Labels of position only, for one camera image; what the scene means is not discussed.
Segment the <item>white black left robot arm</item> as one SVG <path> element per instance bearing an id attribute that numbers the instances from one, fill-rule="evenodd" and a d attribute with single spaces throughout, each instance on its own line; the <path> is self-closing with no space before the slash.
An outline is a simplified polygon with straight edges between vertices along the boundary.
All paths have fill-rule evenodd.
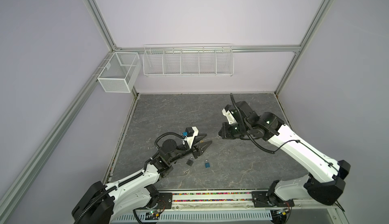
<path id="1" fill-rule="evenodd" d="M 166 177 L 178 160 L 203 155 L 212 141 L 196 127 L 182 134 L 167 132 L 154 142 L 157 152 L 147 159 L 143 168 L 118 181 L 92 184 L 72 211 L 76 224 L 109 224 L 116 218 L 139 208 L 155 207 L 159 191 L 155 183 Z"/>

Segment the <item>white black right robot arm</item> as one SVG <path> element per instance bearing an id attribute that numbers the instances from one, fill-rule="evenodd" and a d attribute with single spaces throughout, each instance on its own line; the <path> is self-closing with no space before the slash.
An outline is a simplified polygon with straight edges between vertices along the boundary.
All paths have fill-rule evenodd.
<path id="1" fill-rule="evenodd" d="M 222 139 L 250 141 L 272 155 L 282 150 L 308 172 L 300 178 L 273 181 L 267 192 L 253 196 L 255 203 L 261 207 L 287 207 L 295 199 L 313 199 L 331 206 L 338 201 L 351 168 L 347 161 L 337 161 L 320 152 L 277 115 L 258 115 L 246 101 L 235 101 L 232 94 L 230 98 L 232 103 L 222 110 L 227 118 L 218 133 Z"/>

